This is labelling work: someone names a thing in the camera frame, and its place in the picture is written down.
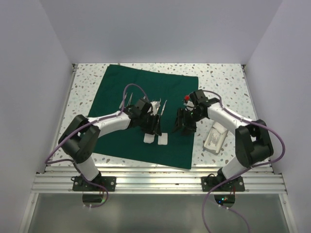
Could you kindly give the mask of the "white paper packet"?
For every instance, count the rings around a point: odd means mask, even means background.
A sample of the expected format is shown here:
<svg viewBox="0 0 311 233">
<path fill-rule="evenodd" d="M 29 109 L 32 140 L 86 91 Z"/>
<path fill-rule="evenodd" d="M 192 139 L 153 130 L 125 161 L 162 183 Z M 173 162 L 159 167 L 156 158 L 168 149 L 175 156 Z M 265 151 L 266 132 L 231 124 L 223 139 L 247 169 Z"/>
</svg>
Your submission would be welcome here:
<svg viewBox="0 0 311 233">
<path fill-rule="evenodd" d="M 219 153 L 224 140 L 225 134 L 220 134 L 217 130 L 212 129 L 207 136 L 204 147 L 209 151 Z"/>
</svg>

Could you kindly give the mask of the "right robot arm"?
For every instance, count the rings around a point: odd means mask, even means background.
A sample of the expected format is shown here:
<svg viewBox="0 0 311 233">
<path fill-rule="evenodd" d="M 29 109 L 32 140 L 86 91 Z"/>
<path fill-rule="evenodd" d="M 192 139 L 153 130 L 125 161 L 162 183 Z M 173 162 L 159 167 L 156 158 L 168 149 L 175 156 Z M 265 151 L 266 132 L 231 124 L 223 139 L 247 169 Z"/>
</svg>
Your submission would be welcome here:
<svg viewBox="0 0 311 233">
<path fill-rule="evenodd" d="M 244 191 L 242 174 L 274 153 L 268 128 L 263 120 L 253 121 L 225 108 L 219 95 L 210 99 L 205 93 L 200 89 L 184 99 L 186 106 L 178 108 L 173 132 L 193 134 L 197 129 L 196 123 L 204 118 L 230 131 L 235 136 L 235 156 L 216 175 L 201 178 L 202 191 Z"/>
</svg>

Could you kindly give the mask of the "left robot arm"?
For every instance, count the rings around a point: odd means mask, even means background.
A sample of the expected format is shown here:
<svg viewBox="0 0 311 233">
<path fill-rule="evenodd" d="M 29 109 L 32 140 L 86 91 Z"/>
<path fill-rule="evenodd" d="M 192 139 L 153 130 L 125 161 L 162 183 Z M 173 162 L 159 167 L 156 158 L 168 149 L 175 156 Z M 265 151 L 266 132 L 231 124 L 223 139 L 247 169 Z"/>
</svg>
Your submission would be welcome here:
<svg viewBox="0 0 311 233">
<path fill-rule="evenodd" d="M 117 131 L 140 127 L 144 133 L 143 142 L 151 144 L 159 136 L 159 145 L 167 144 L 167 135 L 160 130 L 161 101 L 148 101 L 141 98 L 134 105 L 122 106 L 113 114 L 86 118 L 76 116 L 58 141 L 60 148 L 69 155 L 73 164 L 84 178 L 89 190 L 97 190 L 101 185 L 100 172 L 91 155 L 99 138 Z"/>
</svg>

